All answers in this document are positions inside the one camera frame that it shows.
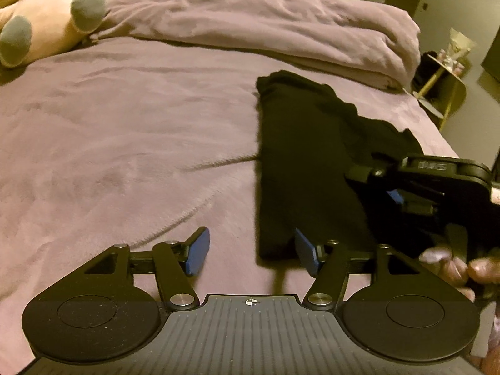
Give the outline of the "right hand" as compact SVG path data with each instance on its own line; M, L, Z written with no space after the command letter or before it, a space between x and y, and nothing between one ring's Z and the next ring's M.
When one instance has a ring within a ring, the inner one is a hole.
M455 256L449 245L431 247L420 254L421 265L451 284L470 301L476 301L479 293L467 286L470 279L481 285L499 285L499 248L489 255L465 262ZM487 319L489 339L485 357L469 353L468 360L484 374L499 374L499 294L497 294L494 318Z

